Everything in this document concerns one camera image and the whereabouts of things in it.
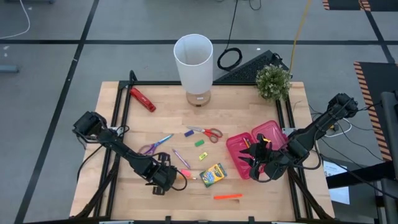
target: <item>wooden table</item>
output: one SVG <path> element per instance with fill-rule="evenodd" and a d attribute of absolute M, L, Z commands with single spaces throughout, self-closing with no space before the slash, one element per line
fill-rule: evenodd
<path fill-rule="evenodd" d="M 293 82 L 290 100 L 294 111 L 296 127 L 304 128 L 311 123 L 310 110 L 304 85 Z M 117 82 L 103 82 L 99 93 L 96 112 L 110 123 L 117 92 Z M 181 192 L 169 190 L 164 196 L 152 194 L 152 187 L 145 186 L 146 181 L 136 175 L 126 160 L 122 159 L 116 185 L 112 219 L 114 220 L 164 220 L 171 215 L 172 220 L 229 220 L 247 221 L 254 216 L 256 221 L 294 221 L 294 211 L 290 196 L 288 175 L 280 179 L 260 184 L 251 179 L 240 178 L 235 165 L 226 149 L 226 140 L 239 133 L 249 132 L 252 128 L 269 120 L 278 121 L 275 102 L 266 101 L 257 95 L 253 86 L 212 86 L 211 101 L 202 108 L 188 104 L 182 86 L 138 86 L 157 107 L 150 113 L 137 100 L 131 99 L 124 142 L 131 149 L 138 150 L 144 144 L 156 142 L 170 133 L 174 136 L 158 147 L 171 155 L 172 164 L 179 169 L 185 166 L 172 152 L 175 148 L 192 167 L 194 176 L 213 164 L 221 163 L 228 173 L 227 178 L 206 188 L 202 180 L 188 180 L 188 187 Z M 120 122 L 123 101 L 119 112 Z M 218 143 L 213 144 L 207 136 L 195 133 L 186 138 L 186 126 L 218 128 L 224 133 Z M 204 145 L 195 147 L 194 143 L 204 139 Z M 95 150 L 97 145 L 89 145 L 85 157 Z M 77 214 L 89 201 L 98 187 L 105 150 L 98 152 L 84 166 L 77 184 L 71 215 Z M 208 156 L 199 161 L 199 155 Z M 304 162 L 313 167 L 318 163 L 315 154 Z M 334 217 L 328 187 L 323 168 L 306 170 L 308 189 L 325 211 Z M 176 187 L 183 185 L 177 179 Z M 235 200 L 213 200 L 214 195 L 243 194 Z M 103 198 L 101 214 L 105 212 L 106 199 Z M 305 216 L 302 194 L 298 189 L 298 198 L 302 217 Z"/>

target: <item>small eraser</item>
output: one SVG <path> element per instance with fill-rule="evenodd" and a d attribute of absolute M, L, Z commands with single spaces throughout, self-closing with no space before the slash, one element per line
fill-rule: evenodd
<path fill-rule="evenodd" d="M 207 152 L 202 153 L 202 154 L 199 156 L 199 160 L 202 161 L 206 156 L 207 156 Z"/>
<path fill-rule="evenodd" d="M 205 142 L 204 142 L 204 140 L 202 139 L 202 140 L 200 140 L 200 141 L 195 142 L 195 146 L 198 147 L 198 146 L 200 146 L 200 145 L 203 145 L 204 143 L 205 143 Z"/>
<path fill-rule="evenodd" d="M 192 134 L 193 134 L 193 130 L 186 132 L 184 135 L 185 135 L 185 137 L 188 137 L 188 136 L 190 136 Z"/>
<path fill-rule="evenodd" d="M 190 172 L 189 170 L 181 169 L 181 173 L 182 173 L 185 177 L 191 177 L 191 172 Z"/>

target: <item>white paper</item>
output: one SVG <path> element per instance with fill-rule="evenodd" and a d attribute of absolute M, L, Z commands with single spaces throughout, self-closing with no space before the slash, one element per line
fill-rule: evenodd
<path fill-rule="evenodd" d="M 339 167 L 338 165 L 323 161 L 323 170 L 325 172 L 325 177 L 329 177 L 336 174 L 341 174 L 345 171 L 343 168 Z M 349 189 L 348 187 L 340 187 L 336 189 L 329 189 L 330 198 L 334 202 L 344 203 L 349 205 Z"/>

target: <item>yellow crayon box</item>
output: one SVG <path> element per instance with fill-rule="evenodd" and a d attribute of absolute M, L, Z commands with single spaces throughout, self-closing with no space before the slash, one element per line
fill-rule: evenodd
<path fill-rule="evenodd" d="M 204 181 L 206 187 L 210 187 L 215 182 L 226 177 L 226 172 L 223 166 L 219 163 L 200 173 L 200 177 Z"/>

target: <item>red-handled scissors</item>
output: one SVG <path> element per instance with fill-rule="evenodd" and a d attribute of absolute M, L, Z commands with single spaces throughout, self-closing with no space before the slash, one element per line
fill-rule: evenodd
<path fill-rule="evenodd" d="M 192 126 L 188 126 L 187 128 L 194 130 L 194 131 L 199 131 L 203 134 L 206 134 L 212 143 L 218 142 L 218 138 L 223 137 L 223 133 L 219 129 L 215 129 L 215 128 L 203 129 L 203 128 L 192 127 Z"/>

